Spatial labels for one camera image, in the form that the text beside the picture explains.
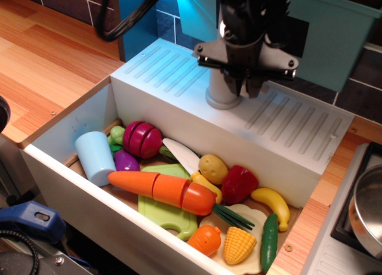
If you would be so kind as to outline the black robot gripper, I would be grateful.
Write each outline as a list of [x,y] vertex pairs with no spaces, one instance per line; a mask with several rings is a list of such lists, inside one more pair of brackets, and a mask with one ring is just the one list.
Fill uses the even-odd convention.
[[[219,0],[216,41],[196,44],[201,66],[220,69],[230,92],[240,96],[247,76],[293,79],[298,60],[283,51],[289,0]],[[263,78],[248,78],[249,98],[268,92]]]

